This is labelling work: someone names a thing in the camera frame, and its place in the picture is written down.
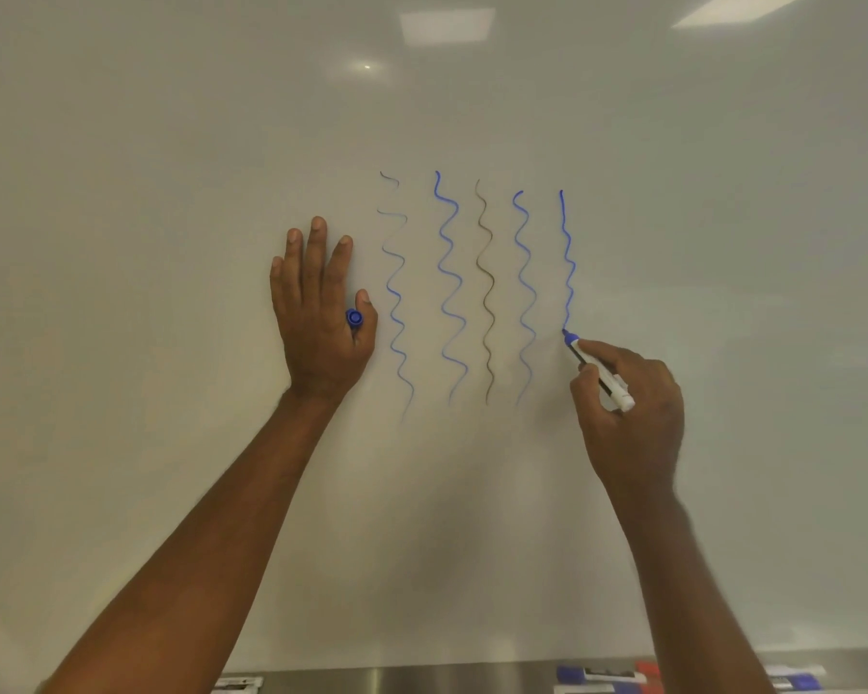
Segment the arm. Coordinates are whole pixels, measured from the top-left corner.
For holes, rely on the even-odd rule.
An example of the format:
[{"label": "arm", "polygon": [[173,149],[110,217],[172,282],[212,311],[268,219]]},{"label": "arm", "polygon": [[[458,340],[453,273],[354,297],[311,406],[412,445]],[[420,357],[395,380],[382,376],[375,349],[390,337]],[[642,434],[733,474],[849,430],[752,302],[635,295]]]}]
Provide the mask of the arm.
[{"label": "arm", "polygon": [[293,492],[335,409],[373,352],[377,315],[344,318],[353,243],[325,265],[326,223],[289,232],[270,268],[290,386],[277,410],[170,537],[110,602],[43,694],[167,691],[208,694],[242,630]]},{"label": "arm", "polygon": [[772,694],[675,494],[685,427],[681,389],[662,361],[597,341],[579,341],[579,348],[619,373],[637,402],[626,414],[606,411],[594,365],[572,381],[591,464],[633,552],[665,690]]}]

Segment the hand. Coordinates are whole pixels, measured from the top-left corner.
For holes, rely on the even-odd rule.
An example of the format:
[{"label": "hand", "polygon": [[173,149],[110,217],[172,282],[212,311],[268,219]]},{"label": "hand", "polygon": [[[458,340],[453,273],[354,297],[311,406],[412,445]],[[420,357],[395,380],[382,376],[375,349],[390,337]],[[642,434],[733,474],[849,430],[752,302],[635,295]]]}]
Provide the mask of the hand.
[{"label": "hand", "polygon": [[366,290],[356,296],[364,324],[347,325],[344,291],[353,240],[343,237],[325,265],[327,223],[312,219],[302,256],[302,233],[291,228],[286,256],[270,267],[270,294],[289,367],[289,390],[303,399],[340,403],[360,379],[376,343],[377,312]]},{"label": "hand", "polygon": [[637,405],[609,412],[598,398],[598,368],[582,365],[569,388],[591,465],[616,509],[618,502],[672,496],[678,449],[685,432],[681,387],[661,360],[600,341],[579,340],[579,349],[619,374]]}]

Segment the forearm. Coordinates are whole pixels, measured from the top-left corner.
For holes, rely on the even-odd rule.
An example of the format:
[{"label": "forearm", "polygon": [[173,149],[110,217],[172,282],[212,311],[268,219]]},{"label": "forearm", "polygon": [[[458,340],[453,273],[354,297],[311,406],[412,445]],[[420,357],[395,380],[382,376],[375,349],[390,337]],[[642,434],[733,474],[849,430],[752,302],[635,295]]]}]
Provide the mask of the forearm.
[{"label": "forearm", "polygon": [[636,562],[666,691],[774,692],[675,495],[615,501],[614,508]]},{"label": "forearm", "polygon": [[280,400],[261,431],[70,652],[45,691],[206,692],[254,601],[334,404]]}]

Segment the wavy line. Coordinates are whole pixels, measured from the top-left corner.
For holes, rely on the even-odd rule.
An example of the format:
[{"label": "wavy line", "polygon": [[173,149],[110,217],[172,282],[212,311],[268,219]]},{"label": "wavy line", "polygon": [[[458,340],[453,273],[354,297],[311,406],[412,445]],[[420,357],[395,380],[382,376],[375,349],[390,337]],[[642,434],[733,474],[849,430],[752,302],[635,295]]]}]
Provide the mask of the wavy line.
[{"label": "wavy line", "polygon": [[[382,171],[380,171],[380,174],[383,177],[385,177],[387,180],[393,180],[395,182],[395,189],[399,188],[399,181],[397,179],[395,179],[395,177],[389,177],[388,175],[383,174]],[[401,231],[402,228],[408,223],[408,215],[407,214],[400,214],[398,212],[383,212],[382,209],[377,209],[377,213],[381,214],[383,216],[397,216],[397,217],[400,217],[402,219],[402,223],[399,225],[399,227],[397,229],[395,229],[395,231],[393,233],[390,233],[389,237],[383,241],[382,252],[384,254],[387,254],[387,255],[395,256],[396,258],[398,258],[401,261],[399,263],[399,266],[397,268],[395,268],[393,273],[389,276],[389,279],[386,280],[386,289],[388,291],[390,291],[392,294],[394,294],[396,297],[396,302],[395,302],[392,310],[389,312],[389,317],[396,324],[398,324],[399,326],[402,326],[402,328],[399,329],[399,332],[395,336],[393,336],[393,340],[390,341],[389,348],[392,352],[396,353],[397,355],[402,356],[402,361],[399,362],[399,366],[396,368],[395,374],[398,375],[399,379],[401,379],[406,385],[408,385],[408,390],[409,390],[408,401],[405,402],[405,408],[402,409],[402,421],[404,421],[405,420],[405,413],[408,412],[408,407],[411,406],[412,399],[415,398],[415,385],[413,385],[409,381],[408,377],[406,377],[404,374],[402,374],[402,368],[405,365],[405,362],[408,361],[408,353],[406,353],[402,349],[395,347],[396,339],[398,339],[398,337],[402,336],[402,334],[405,332],[405,322],[395,315],[395,310],[398,309],[399,304],[402,303],[402,295],[398,291],[394,290],[393,285],[392,285],[392,281],[393,281],[393,278],[395,278],[395,276],[397,276],[399,274],[399,271],[402,270],[402,268],[405,266],[405,256],[397,254],[394,251],[390,251],[389,249],[386,248],[386,244],[389,243],[389,241],[391,241],[395,237],[395,235],[397,233],[399,233],[399,231]]]},{"label": "wavy line", "polygon": [[440,350],[440,355],[443,358],[445,358],[446,360],[449,360],[450,362],[456,362],[458,365],[463,365],[463,374],[461,374],[460,379],[458,379],[453,384],[453,387],[450,390],[450,397],[447,398],[447,403],[450,404],[450,402],[453,401],[453,393],[456,391],[456,388],[459,387],[460,383],[463,382],[463,378],[466,377],[466,373],[469,372],[469,365],[467,365],[462,360],[457,360],[456,358],[451,358],[449,355],[447,355],[447,347],[453,342],[453,339],[456,338],[457,336],[459,336],[461,333],[463,333],[463,329],[466,328],[466,320],[463,318],[463,316],[461,316],[460,314],[453,314],[452,312],[447,311],[447,302],[450,302],[451,299],[453,298],[453,295],[456,294],[458,291],[460,291],[460,288],[463,287],[463,278],[461,278],[458,273],[451,272],[450,270],[447,270],[446,268],[443,267],[443,262],[445,260],[447,260],[447,256],[449,256],[453,250],[453,241],[451,240],[451,238],[449,236],[447,236],[447,234],[445,234],[443,232],[443,230],[445,228],[447,228],[447,225],[450,224],[451,221],[459,213],[460,205],[457,202],[451,200],[450,198],[444,197],[443,195],[440,194],[440,192],[437,191],[438,187],[440,187],[440,170],[435,170],[434,173],[435,173],[435,175],[437,175],[437,181],[434,183],[434,197],[440,201],[445,201],[448,204],[452,204],[452,206],[453,206],[453,214],[450,215],[450,217],[447,219],[447,221],[445,221],[442,225],[440,225],[440,230],[438,231],[438,233],[440,233],[440,237],[442,239],[444,239],[445,241],[447,241],[447,243],[449,244],[449,247],[447,249],[447,253],[443,255],[443,257],[440,259],[440,261],[437,264],[437,269],[440,270],[441,273],[443,273],[444,275],[449,275],[453,278],[456,278],[456,288],[454,288],[454,290],[450,293],[450,296],[447,299],[445,299],[443,301],[443,303],[440,305],[440,311],[443,312],[444,314],[447,314],[448,316],[450,316],[453,319],[459,319],[461,322],[460,330],[457,331],[456,333],[454,333],[450,337],[450,340],[448,340],[446,343],[443,344],[443,348]]},{"label": "wavy line", "polygon": [[485,309],[488,312],[488,315],[492,317],[492,323],[488,325],[488,329],[486,329],[485,334],[483,334],[482,336],[482,347],[486,349],[486,352],[488,353],[488,358],[486,359],[486,370],[488,371],[488,374],[491,375],[491,380],[488,383],[488,389],[486,389],[486,404],[488,404],[488,394],[491,392],[492,385],[495,384],[495,372],[492,372],[491,369],[492,353],[491,349],[486,343],[486,338],[488,337],[488,334],[491,331],[492,327],[495,326],[495,313],[489,309],[486,300],[488,299],[488,295],[491,294],[491,291],[495,287],[495,276],[484,267],[482,267],[482,265],[479,263],[479,258],[481,258],[482,254],[486,252],[486,248],[488,248],[488,245],[491,244],[492,239],[495,238],[495,234],[492,233],[490,228],[488,228],[485,224],[482,223],[482,217],[484,217],[486,214],[488,203],[486,202],[486,198],[479,194],[479,180],[475,182],[475,188],[473,191],[475,192],[475,196],[479,197],[482,200],[482,214],[479,215],[479,219],[476,221],[476,223],[479,224],[480,228],[483,228],[488,232],[488,243],[486,243],[486,245],[482,247],[482,250],[479,251],[479,255],[475,256],[475,267],[488,275],[488,279],[491,280],[491,284],[488,286],[488,292],[486,292],[485,296],[482,298],[482,308]]},{"label": "wavy line", "polygon": [[528,248],[527,246],[522,244],[521,241],[518,239],[518,236],[520,236],[521,231],[524,230],[524,227],[527,226],[528,221],[530,221],[530,212],[527,209],[525,209],[524,207],[522,207],[520,204],[517,203],[517,198],[520,197],[522,194],[524,194],[523,190],[521,190],[518,194],[516,194],[511,199],[511,204],[513,204],[515,206],[515,209],[524,213],[524,222],[521,224],[520,228],[515,233],[515,243],[518,244],[522,249],[524,249],[524,252],[528,255],[528,258],[524,261],[524,264],[521,266],[520,272],[518,272],[518,274],[517,274],[517,279],[520,280],[521,284],[524,285],[524,287],[526,287],[528,290],[533,292],[534,299],[531,300],[530,304],[528,304],[528,308],[525,309],[521,313],[521,318],[520,318],[521,326],[524,326],[524,328],[526,328],[528,331],[530,331],[530,340],[528,341],[528,344],[524,348],[521,349],[521,352],[518,356],[521,359],[521,362],[524,364],[524,367],[528,369],[528,381],[524,383],[524,387],[521,389],[521,393],[517,396],[517,402],[515,402],[516,404],[521,403],[521,397],[528,390],[528,386],[530,385],[530,381],[534,377],[533,369],[530,367],[530,365],[528,365],[528,361],[526,361],[524,359],[524,351],[527,350],[528,348],[530,348],[530,346],[533,344],[533,342],[537,339],[537,331],[535,331],[533,328],[528,326],[527,323],[525,323],[525,321],[524,321],[525,314],[527,314],[527,312],[530,311],[530,308],[535,303],[537,303],[537,291],[534,290],[533,287],[531,287],[527,282],[524,281],[524,268],[526,268],[528,266],[528,263],[530,263],[531,253],[530,253],[530,248]]},{"label": "wavy line", "polygon": [[569,260],[569,247],[572,246],[572,234],[566,231],[566,198],[563,197],[563,191],[559,190],[559,206],[563,212],[563,234],[566,236],[566,252],[563,253],[563,259],[572,266],[569,269],[569,275],[566,278],[566,286],[569,290],[569,298],[566,300],[566,321],[563,322],[563,328],[569,327],[569,304],[572,303],[572,298],[576,294],[576,291],[572,289],[572,285],[570,284],[572,281],[572,276],[576,272],[576,262],[573,260]]}]

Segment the whiteboard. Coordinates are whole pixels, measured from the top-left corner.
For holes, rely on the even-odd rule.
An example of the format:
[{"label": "whiteboard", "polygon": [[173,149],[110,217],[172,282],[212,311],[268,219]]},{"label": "whiteboard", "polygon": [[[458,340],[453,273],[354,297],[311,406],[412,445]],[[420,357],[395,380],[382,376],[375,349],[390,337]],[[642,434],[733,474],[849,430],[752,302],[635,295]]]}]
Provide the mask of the whiteboard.
[{"label": "whiteboard", "polygon": [[[673,28],[707,1],[0,0],[0,685],[266,419],[267,270],[314,214],[354,237],[378,350],[230,667],[648,652],[569,400],[559,190],[570,327],[674,370],[680,493],[753,642],[868,646],[868,0]],[[408,217],[404,420],[377,210]]]}]

